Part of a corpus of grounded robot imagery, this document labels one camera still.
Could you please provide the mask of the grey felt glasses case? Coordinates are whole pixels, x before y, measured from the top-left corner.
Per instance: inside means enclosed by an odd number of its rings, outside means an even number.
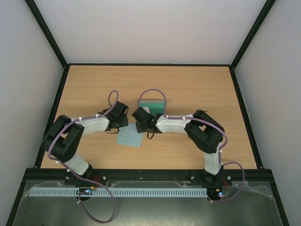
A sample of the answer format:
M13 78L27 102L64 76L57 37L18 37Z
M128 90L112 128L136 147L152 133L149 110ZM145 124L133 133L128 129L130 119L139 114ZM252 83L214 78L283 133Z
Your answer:
M155 116L156 114L163 114L164 112L164 99L140 99L140 107L147 106L150 110L151 115Z

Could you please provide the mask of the light blue cleaning cloth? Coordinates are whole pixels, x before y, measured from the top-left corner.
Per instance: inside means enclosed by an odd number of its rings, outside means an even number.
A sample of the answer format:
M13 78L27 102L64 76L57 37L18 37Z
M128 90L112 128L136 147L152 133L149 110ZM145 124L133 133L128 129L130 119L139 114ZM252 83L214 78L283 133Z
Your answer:
M138 133L136 125L129 123L128 126L119 129L117 144L131 147L140 147L143 139L143 134Z

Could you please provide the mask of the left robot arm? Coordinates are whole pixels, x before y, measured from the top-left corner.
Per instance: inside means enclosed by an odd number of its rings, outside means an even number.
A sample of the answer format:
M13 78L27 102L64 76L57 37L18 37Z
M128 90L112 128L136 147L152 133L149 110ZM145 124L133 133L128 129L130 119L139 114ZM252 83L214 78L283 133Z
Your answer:
M117 101L109 109L90 117L69 118L60 115L48 132L44 135L41 148L48 152L48 157L63 165L71 173L69 179L74 184L89 184L93 176L93 168L78 153L77 148L84 135L95 132L108 132L112 129L119 131L128 126L128 106Z

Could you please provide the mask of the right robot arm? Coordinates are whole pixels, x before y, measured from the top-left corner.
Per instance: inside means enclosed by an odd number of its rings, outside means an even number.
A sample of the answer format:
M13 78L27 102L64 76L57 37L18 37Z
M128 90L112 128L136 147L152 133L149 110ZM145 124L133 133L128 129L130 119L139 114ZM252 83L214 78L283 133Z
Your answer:
M184 133L204 153L205 166L201 180L210 185L221 180L222 142L226 142L224 128L206 112L196 110L194 114L172 116L158 113L152 115L146 107L138 107L132 114L138 133L162 134Z

